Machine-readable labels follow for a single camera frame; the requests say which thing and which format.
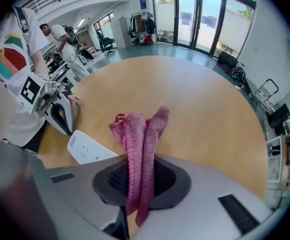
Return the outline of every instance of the round table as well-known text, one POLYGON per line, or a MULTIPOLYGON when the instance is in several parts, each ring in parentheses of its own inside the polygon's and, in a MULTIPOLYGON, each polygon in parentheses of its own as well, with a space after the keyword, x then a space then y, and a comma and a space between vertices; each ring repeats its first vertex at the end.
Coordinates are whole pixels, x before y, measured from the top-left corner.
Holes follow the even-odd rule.
MULTIPOLYGON (((76 129, 117 154, 125 150, 108 127, 117 114, 151 118, 168 106, 157 153, 216 168, 264 198, 268 159, 260 123, 243 95, 211 69, 174 57, 142 56, 110 64, 72 91, 81 97, 76 129)), ((66 148, 69 138, 47 126, 38 156, 46 168, 77 165, 66 148)))

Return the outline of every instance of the white t-shirt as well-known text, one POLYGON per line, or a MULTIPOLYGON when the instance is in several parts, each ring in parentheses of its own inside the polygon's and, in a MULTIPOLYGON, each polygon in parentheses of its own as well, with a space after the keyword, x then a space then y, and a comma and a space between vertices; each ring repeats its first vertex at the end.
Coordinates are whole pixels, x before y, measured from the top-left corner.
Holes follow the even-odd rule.
MULTIPOLYGON (((38 26, 35 12, 26 8, 23 11, 29 26, 29 43, 26 43, 13 12, 0 23, 0 81, 13 94, 16 103, 16 97, 30 74, 29 57, 49 44, 38 26)), ((21 103, 18 110, 11 113, 8 130, 2 138, 22 147, 35 136, 45 119, 29 114, 21 103)))
MULTIPOLYGON (((66 33, 65 28, 61 25, 51 26, 51 34, 55 39, 55 44, 59 48, 61 43, 61 37, 66 33)), ((75 49, 69 43, 66 43, 64 48, 61 50, 61 57, 65 60, 71 61, 72 58, 75 58, 75 49)))

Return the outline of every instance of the blue sign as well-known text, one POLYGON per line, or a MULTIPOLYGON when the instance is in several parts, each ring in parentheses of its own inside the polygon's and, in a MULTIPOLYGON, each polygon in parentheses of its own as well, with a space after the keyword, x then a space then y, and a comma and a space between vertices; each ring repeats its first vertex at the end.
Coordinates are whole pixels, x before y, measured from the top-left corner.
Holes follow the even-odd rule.
POLYGON ((146 6, 146 0, 140 0, 140 8, 142 10, 147 8, 147 6, 146 6))

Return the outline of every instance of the pink knitted cloth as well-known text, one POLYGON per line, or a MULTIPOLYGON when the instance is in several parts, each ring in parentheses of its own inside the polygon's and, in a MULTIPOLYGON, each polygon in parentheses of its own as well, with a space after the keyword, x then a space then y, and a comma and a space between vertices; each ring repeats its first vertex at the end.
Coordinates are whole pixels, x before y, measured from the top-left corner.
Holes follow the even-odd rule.
POLYGON ((169 109, 163 106, 148 120, 139 113, 118 114, 109 126, 127 151, 129 186, 126 210, 130 215, 138 209, 138 226, 148 216, 149 202, 154 198, 154 154, 168 117, 169 109))

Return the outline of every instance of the floor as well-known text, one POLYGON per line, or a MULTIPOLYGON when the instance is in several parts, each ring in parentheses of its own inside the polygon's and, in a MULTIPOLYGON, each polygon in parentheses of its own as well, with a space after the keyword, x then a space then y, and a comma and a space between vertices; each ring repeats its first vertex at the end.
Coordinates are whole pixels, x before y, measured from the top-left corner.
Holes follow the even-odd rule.
MULTIPOLYGON (((196 51, 182 48, 179 46, 156 43, 155 45, 149 45, 149 46, 131 46, 128 48, 123 48, 123 49, 114 49, 114 51, 116 52, 109 54, 108 56, 104 56, 103 53, 98 52, 97 53, 98 56, 95 57, 95 60, 93 62, 90 61, 88 63, 90 69, 93 72, 95 72, 106 65, 113 64, 115 62, 118 62, 124 59, 129 59, 129 58, 134 58, 134 57, 139 57, 139 56, 170 56, 170 57, 185 59, 185 60, 197 63, 199 65, 205 66, 217 72, 219 75, 221 75, 225 79, 227 79, 232 85, 234 86, 239 85, 238 81, 234 80, 229 74, 225 73, 217 65, 217 61, 215 59, 207 57, 206 55, 198 53, 196 51)), ((249 91, 250 90, 248 90, 248 88, 244 88, 243 90, 240 90, 240 92, 244 95, 246 100, 249 102, 250 106, 253 108, 255 114, 257 115, 257 118, 261 124, 263 132, 267 139, 268 134, 266 130, 263 112, 248 97, 249 91)))

